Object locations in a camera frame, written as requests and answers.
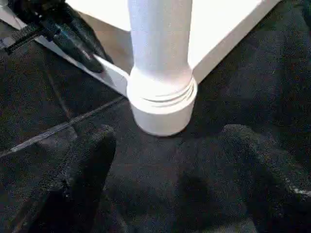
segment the white pole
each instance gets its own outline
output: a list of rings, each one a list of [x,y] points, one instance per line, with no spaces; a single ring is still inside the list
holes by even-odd
[[[128,0],[134,67],[127,86],[136,123],[168,136],[188,124],[197,84],[188,64],[192,0]]]

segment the black fabric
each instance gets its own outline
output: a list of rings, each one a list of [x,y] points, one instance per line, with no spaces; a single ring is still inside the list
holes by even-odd
[[[242,194],[259,232],[307,232],[311,176],[295,157],[243,125],[226,125],[220,139],[236,164]]]

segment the dark floor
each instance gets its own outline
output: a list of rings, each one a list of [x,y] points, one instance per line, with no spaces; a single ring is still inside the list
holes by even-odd
[[[36,43],[0,58],[0,231],[69,142],[104,123],[118,140],[106,191],[137,232],[254,232],[238,175],[215,135],[226,124],[248,125],[311,170],[311,36],[299,2],[280,3],[208,75],[189,126],[168,138],[140,131],[126,99]],[[0,23],[0,36],[10,30]]]

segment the white platform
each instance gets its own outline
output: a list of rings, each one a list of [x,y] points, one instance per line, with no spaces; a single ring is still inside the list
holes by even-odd
[[[124,46],[125,51],[131,51],[128,48],[131,46],[131,28],[127,0],[88,0],[87,4],[82,0],[67,2],[74,9],[122,31],[124,38],[115,40],[123,41],[120,46]],[[280,0],[193,0],[188,61],[196,81],[200,83],[278,2]],[[21,22],[17,23],[7,7],[0,8],[0,19],[18,29],[23,26]],[[126,96],[128,69],[103,60],[107,73],[94,74],[66,56],[53,43],[44,39],[40,42]]]

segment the black cloth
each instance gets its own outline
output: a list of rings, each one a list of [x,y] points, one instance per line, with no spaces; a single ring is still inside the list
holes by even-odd
[[[66,140],[79,132],[104,123],[117,135],[105,191],[131,229],[190,232],[237,224],[238,231],[253,232],[251,222],[239,224],[251,215],[240,193],[239,173],[217,135],[227,124],[247,125],[273,138],[310,171],[310,48],[301,1],[282,1],[200,84],[192,119],[183,132],[168,138],[145,134],[135,124],[129,102],[122,99],[39,143],[1,157],[0,226],[16,213],[41,176],[37,165],[53,166],[42,160],[58,156],[68,146]],[[34,43],[1,66],[3,150],[119,97]],[[65,107],[59,107],[55,91],[47,87],[51,82],[44,76],[48,74],[57,83]],[[23,91],[32,85],[36,92]],[[64,108],[70,114],[64,114]],[[60,144],[55,137],[66,140]]]

